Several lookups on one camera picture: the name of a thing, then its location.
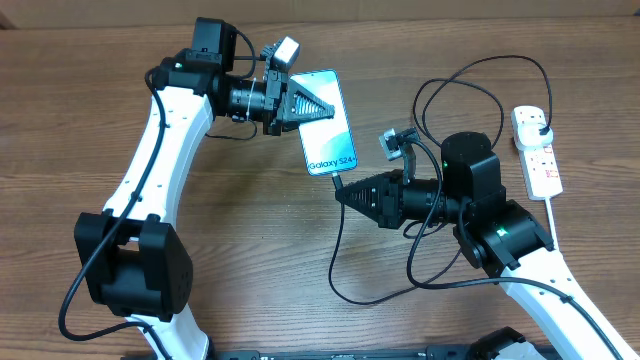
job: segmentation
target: power plug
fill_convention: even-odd
[[[552,129],[544,135],[540,134],[540,130],[547,126],[544,111],[540,108],[528,105],[518,106],[511,112],[511,124],[518,150],[533,150],[551,145],[553,142]]]

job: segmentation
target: white robotic arm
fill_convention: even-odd
[[[158,95],[166,112],[164,140],[140,194],[140,201],[133,207],[128,218],[144,221],[149,214],[156,214],[160,216],[160,222],[170,223],[175,228],[182,188],[196,149],[211,128],[215,111],[206,95],[194,95],[191,89],[166,87],[158,91]],[[158,137],[159,123],[158,104],[151,97],[149,121],[140,145],[122,183],[104,206],[104,210],[113,210],[113,216],[120,216],[142,176]],[[212,346],[207,335],[198,328],[188,304],[180,313],[173,315],[169,322],[161,321],[155,316],[139,314],[132,314],[126,319],[151,325],[173,359],[204,360]],[[139,329],[158,359],[164,359],[151,335],[144,329]]]
[[[541,248],[518,261],[520,267],[515,270],[507,267],[501,276],[546,283],[573,297],[598,324],[623,359],[640,360],[582,290],[559,250]],[[562,359],[614,359],[584,316],[556,295],[519,283],[501,283],[501,286],[540,326]]]

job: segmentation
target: black mount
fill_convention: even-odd
[[[258,351],[218,352],[217,360],[491,360],[514,343],[525,342],[525,337],[506,327],[495,331],[471,345],[428,345],[411,350],[346,350],[303,351],[294,353],[260,353]],[[535,350],[546,360],[561,360],[551,346],[535,346]]]
[[[262,50],[262,82],[227,74],[233,70],[237,34],[235,27],[222,20],[198,18],[191,48],[162,60],[153,76],[154,86],[189,88],[196,95],[207,95],[217,116],[262,122],[265,135],[279,136],[304,122],[334,116],[333,105],[289,80],[289,69],[299,53],[298,43],[289,37]]]
[[[111,214],[80,214],[73,235],[82,265],[116,222]],[[140,314],[167,322],[187,304],[193,264],[173,226],[159,219],[152,214],[145,221],[124,220],[89,268],[91,299],[116,316]],[[121,248],[132,238],[138,239],[138,251]]]
[[[408,220],[425,221],[433,206],[437,223],[457,223],[461,204],[464,226],[453,234],[469,263],[490,277],[539,249],[553,250],[553,239],[540,223],[514,200],[507,201],[500,161],[485,134],[461,132],[442,142],[442,193],[435,203],[436,179],[415,179],[415,154],[407,139],[419,139],[415,129],[387,131],[380,143],[389,160],[402,157],[404,170],[374,175],[336,190],[335,198],[378,223],[398,229]]]

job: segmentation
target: robotic arm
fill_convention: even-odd
[[[213,343],[198,328],[187,304],[193,264],[175,227],[189,167],[215,117],[262,122],[264,134],[279,136],[301,123],[334,115],[333,106],[289,80],[299,52],[289,37],[266,46],[259,58],[252,54],[252,69],[258,59],[265,62],[261,82],[249,79],[253,70],[244,77],[228,74],[236,59],[237,35],[253,53],[248,39],[233,26],[199,18],[192,47],[165,58],[155,69],[149,121],[129,170],[103,212],[81,214],[74,230],[92,300],[139,327],[159,359],[214,356]],[[403,157],[404,170],[347,185],[336,191],[336,200],[391,229],[407,219],[425,221],[434,207],[434,223],[457,223],[464,214],[454,235],[472,266],[482,267],[496,283],[499,278],[517,277],[561,290],[570,296],[562,300],[579,303],[621,358],[639,359],[582,291],[546,231],[515,201],[506,200],[499,160],[485,135],[459,133],[443,142],[442,195],[438,181],[415,178],[412,144],[416,141],[415,130],[385,133],[381,143],[387,157]],[[151,167],[150,158],[155,160]],[[128,242],[137,242],[139,250],[121,247]],[[78,336],[66,330],[65,304],[68,308],[82,274],[59,319],[61,332],[76,341],[108,333]],[[613,358],[584,314],[557,296],[522,283],[501,284],[563,359]]]
[[[298,43],[289,37],[262,51],[263,82],[227,74],[233,69],[238,34],[253,53],[251,43],[233,26],[198,18],[192,47],[165,58],[153,71],[152,86],[158,97],[152,97],[147,127],[129,170],[102,214],[82,213],[75,226],[83,266],[95,257],[86,273],[91,298],[132,324],[148,325],[139,329],[159,359],[167,355],[207,359],[214,354],[187,305],[193,264],[175,226],[193,156],[215,117],[259,121],[264,134],[279,136],[301,123],[334,115],[333,106],[289,80],[288,71],[299,52]],[[254,56],[246,77],[255,68]],[[155,149],[157,138],[159,149]],[[143,177],[156,151],[155,162]],[[144,186],[138,193],[141,179]],[[133,194],[138,198],[131,207]],[[108,244],[94,255],[110,232],[113,236]],[[120,247],[131,241],[137,242],[139,251]],[[82,338],[70,336],[64,322],[61,331],[72,340]]]
[[[339,188],[336,200],[376,221],[379,227],[390,229],[398,229],[407,219],[428,221],[427,214],[435,207],[431,221],[457,224],[454,236],[465,258],[489,276],[483,283],[491,283],[492,279],[500,283],[536,321],[563,359],[613,359],[613,351],[604,338],[621,356],[615,358],[639,359],[581,289],[562,253],[554,249],[551,236],[518,203],[507,201],[500,162],[486,135],[457,133],[442,143],[440,196],[437,196],[438,180],[415,178],[412,145],[419,143],[415,129],[399,134],[389,130],[380,137],[380,142],[389,160],[403,157],[404,170],[378,174]],[[410,262],[407,267],[412,279]],[[421,283],[414,281],[415,286],[421,287]],[[568,297],[559,299],[549,289],[525,284],[527,281],[550,286]],[[463,283],[424,288],[475,285]],[[572,301],[581,306],[595,326],[585,314],[568,304]]]

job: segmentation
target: smartphone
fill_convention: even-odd
[[[335,107],[332,119],[301,124],[300,141],[310,175],[352,170],[358,165],[347,109],[335,70],[294,74],[291,79]]]

